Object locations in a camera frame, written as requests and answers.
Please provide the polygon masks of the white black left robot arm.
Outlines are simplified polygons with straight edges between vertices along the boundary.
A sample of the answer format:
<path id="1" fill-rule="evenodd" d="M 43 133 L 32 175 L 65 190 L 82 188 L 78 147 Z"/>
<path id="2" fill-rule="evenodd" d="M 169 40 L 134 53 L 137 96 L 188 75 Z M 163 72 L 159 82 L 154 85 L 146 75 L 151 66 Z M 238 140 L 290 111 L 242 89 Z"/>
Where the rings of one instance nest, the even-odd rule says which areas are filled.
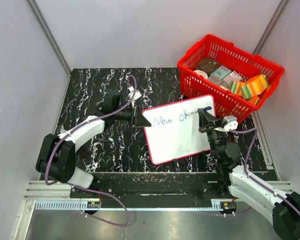
<path id="1" fill-rule="evenodd" d="M 105 94 L 93 114 L 83 122 L 60 134 L 44 137 L 35 169 L 45 179 L 81 187 L 88 198 L 97 195 L 97 180 L 90 173 L 76 166 L 76 152 L 91 138 L 103 133 L 116 121 L 126 121 L 132 127 L 151 127 L 135 101 L 141 97 L 139 90 L 130 90 L 128 101 L 118 91 Z"/>

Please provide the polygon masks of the pink framed whiteboard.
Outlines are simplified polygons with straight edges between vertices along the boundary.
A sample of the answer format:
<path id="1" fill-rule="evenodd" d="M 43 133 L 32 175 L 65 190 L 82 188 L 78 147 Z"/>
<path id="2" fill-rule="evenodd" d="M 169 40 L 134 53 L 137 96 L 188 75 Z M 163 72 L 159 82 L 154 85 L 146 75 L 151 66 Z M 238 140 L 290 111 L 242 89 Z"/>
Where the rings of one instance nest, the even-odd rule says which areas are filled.
<path id="1" fill-rule="evenodd" d="M 145 137 L 153 165 L 210 150 L 206 133 L 199 132 L 198 109 L 207 108 L 215 116 L 212 95 L 198 96 L 145 109 L 142 115 L 151 123 Z"/>

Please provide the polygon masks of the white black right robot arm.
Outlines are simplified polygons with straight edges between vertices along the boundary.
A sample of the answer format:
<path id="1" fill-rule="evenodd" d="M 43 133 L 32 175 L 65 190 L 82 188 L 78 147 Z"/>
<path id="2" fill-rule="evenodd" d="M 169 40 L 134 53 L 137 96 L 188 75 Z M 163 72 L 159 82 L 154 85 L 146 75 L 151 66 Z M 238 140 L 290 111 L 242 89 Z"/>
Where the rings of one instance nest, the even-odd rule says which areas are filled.
<path id="1" fill-rule="evenodd" d="M 215 117 L 206 107 L 197 113 L 198 131 L 207 135 L 216 160 L 218 194 L 244 201 L 271 223 L 282 240 L 300 240 L 300 194 L 280 190 L 249 171 L 248 162 L 241 161 L 238 143 L 226 139 L 227 132 L 238 133 L 236 117 Z"/>

